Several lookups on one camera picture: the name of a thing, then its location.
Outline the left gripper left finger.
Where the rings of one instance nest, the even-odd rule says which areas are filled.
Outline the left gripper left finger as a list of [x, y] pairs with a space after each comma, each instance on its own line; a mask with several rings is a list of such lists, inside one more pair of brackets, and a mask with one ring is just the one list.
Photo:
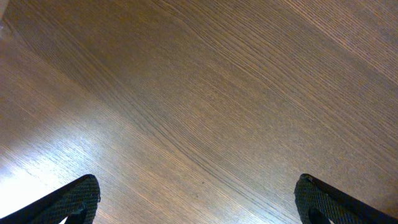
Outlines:
[[98, 180], [94, 175], [86, 174], [1, 218], [1, 223], [92, 224], [99, 202]]

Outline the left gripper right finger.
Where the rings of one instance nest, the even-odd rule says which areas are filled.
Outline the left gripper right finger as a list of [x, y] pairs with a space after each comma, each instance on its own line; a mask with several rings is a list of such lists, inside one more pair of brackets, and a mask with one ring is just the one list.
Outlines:
[[310, 174], [300, 175], [294, 195], [300, 220], [304, 224], [397, 224], [396, 218]]

